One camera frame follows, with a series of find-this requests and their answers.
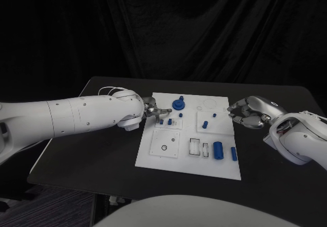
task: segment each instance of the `table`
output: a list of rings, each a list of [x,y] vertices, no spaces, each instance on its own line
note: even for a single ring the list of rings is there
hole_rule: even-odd
[[[323,115],[303,87],[94,77],[81,96],[104,86],[126,87],[140,96],[153,92],[227,96],[230,104],[251,95],[279,103],[289,112]],[[127,132],[109,129],[55,138],[30,175],[31,183],[145,199],[188,194],[256,208],[300,225],[327,224],[327,171],[312,161],[299,166],[263,142],[269,127],[235,124],[243,181],[136,167],[145,122]]]

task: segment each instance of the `cable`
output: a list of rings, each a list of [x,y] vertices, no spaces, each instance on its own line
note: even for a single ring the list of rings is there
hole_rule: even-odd
[[[34,146],[37,146],[37,145],[38,145],[40,143],[42,143],[42,142],[44,142],[44,141],[41,141],[41,142],[38,142],[38,143],[30,145],[28,147],[25,147],[24,149],[21,149],[18,152],[31,149]]]
[[[126,89],[126,88],[123,88],[123,87],[103,87],[103,88],[100,89],[100,91],[99,91],[99,95],[102,95],[102,90],[103,90],[104,88],[113,88],[112,91],[113,91],[114,89],[129,90],[129,89]]]

